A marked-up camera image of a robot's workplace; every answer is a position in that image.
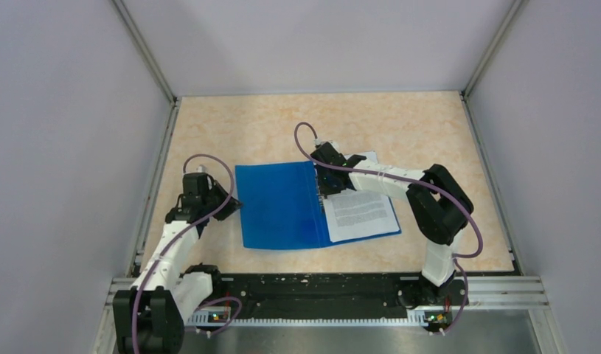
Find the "white printed paper stack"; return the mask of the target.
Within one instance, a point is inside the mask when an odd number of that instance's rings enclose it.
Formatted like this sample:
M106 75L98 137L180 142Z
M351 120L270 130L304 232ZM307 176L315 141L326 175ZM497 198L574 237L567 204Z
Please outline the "white printed paper stack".
M329 245L401 233L391 199L377 192L344 190L323 197L322 206Z

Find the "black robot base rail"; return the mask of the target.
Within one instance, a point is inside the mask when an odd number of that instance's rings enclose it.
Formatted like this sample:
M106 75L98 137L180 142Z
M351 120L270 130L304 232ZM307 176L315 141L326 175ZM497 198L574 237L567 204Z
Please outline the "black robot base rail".
M463 280L444 296L418 296L418 273L222 274L211 300L188 321L198 327L233 325L369 325L447 323L467 303Z

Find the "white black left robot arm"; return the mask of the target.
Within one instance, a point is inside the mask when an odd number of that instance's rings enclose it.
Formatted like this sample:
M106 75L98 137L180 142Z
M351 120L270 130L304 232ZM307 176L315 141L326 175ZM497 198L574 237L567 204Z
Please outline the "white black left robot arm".
M217 267L181 270L209 220L223 221L242 204L205 172L184 174L182 186L147 265L112 300L119 353L178 353L196 308L223 298L224 286L215 279Z

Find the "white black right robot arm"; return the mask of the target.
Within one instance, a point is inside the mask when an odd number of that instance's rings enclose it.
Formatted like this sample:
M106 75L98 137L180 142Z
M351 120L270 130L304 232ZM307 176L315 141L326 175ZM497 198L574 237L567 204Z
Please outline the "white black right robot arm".
M316 166L319 191L325 197L355 190L408 201L427 239L415 294L430 304L441 303L450 293L456 272L456 245L474 211L473 203L447 168L434 164L426 170L407 170L378 164L362 155L345 157L330 142L319 142L310 157Z

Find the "blue plastic file folder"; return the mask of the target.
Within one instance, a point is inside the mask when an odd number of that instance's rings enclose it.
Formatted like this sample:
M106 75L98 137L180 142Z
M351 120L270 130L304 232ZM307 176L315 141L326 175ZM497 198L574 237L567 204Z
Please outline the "blue plastic file folder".
M248 249L322 249L327 224L312 162L235 168L243 245Z

